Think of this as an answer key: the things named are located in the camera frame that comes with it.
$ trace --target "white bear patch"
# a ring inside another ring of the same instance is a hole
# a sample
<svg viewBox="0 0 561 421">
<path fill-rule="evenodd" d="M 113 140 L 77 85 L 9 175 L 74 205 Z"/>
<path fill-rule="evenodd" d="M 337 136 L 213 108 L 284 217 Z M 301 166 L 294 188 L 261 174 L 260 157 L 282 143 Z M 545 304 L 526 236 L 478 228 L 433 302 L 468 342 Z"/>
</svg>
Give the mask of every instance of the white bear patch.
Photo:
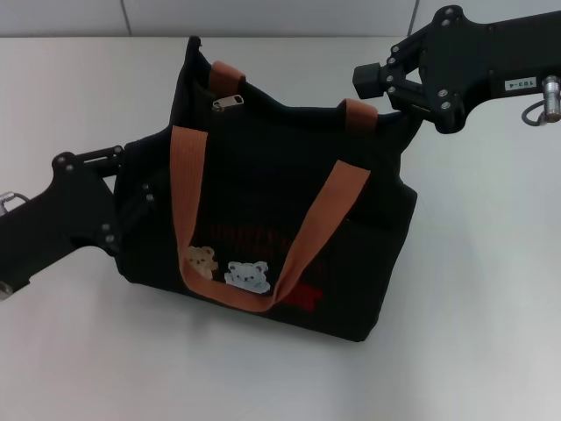
<svg viewBox="0 0 561 421">
<path fill-rule="evenodd" d="M 263 294 L 271 288 L 265 276 L 269 267 L 264 261 L 257 263 L 231 261 L 228 263 L 228 269 L 230 273 L 224 274 L 224 279 L 229 285 L 257 294 Z"/>
</svg>

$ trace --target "metal screw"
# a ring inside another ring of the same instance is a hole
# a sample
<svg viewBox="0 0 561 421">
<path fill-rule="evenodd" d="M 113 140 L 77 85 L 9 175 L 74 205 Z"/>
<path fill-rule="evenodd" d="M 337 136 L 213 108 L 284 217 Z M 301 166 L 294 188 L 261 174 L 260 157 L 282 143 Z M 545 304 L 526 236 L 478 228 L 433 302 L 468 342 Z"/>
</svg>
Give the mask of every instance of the metal screw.
<svg viewBox="0 0 561 421">
<path fill-rule="evenodd" d="M 5 282 L 0 282 L 0 301 L 5 300 L 14 293 L 14 290 Z"/>
</svg>

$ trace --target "teddy bear patch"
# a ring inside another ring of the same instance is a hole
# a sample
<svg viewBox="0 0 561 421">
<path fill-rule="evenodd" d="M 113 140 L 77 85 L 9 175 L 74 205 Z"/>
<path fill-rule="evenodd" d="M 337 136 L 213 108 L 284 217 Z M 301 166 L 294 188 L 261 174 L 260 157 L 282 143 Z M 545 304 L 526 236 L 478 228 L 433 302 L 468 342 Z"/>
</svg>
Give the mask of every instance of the teddy bear patch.
<svg viewBox="0 0 561 421">
<path fill-rule="evenodd" d="M 269 269 L 264 261 L 257 263 L 228 263 L 230 273 L 224 274 L 226 283 L 257 294 L 267 292 L 271 285 L 266 281 L 265 272 Z"/>
<path fill-rule="evenodd" d="M 210 247 L 193 247 L 187 249 L 187 257 L 191 266 L 206 279 L 212 280 L 212 271 L 218 269 L 213 260 L 214 250 Z"/>
</svg>

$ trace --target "black robotic arm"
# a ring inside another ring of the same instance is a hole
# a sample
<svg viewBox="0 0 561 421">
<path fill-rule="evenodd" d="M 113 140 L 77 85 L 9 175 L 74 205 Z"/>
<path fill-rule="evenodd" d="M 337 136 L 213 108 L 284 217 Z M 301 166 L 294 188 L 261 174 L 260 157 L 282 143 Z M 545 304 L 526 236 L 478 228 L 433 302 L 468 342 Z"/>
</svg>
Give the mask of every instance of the black robotic arm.
<svg viewBox="0 0 561 421">
<path fill-rule="evenodd" d="M 441 133 L 459 132 L 489 99 L 544 93 L 543 121 L 561 119 L 561 11 L 475 24 L 459 6 L 443 7 L 431 24 L 392 47 L 387 64 L 355 69 L 361 99 L 386 92 L 396 110 L 413 112 Z M 407 75 L 419 69 L 422 83 Z"/>
</svg>

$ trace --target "zipper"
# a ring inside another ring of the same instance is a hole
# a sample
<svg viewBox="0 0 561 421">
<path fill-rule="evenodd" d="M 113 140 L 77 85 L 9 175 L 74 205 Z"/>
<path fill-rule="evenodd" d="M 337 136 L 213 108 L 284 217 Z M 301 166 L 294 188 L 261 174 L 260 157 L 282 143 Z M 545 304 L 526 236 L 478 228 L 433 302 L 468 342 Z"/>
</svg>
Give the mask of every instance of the zipper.
<svg viewBox="0 0 561 421">
<path fill-rule="evenodd" d="M 224 112 L 227 108 L 237 107 L 244 104 L 244 98 L 241 95 L 227 96 L 212 103 L 212 110 L 215 112 Z"/>
</svg>

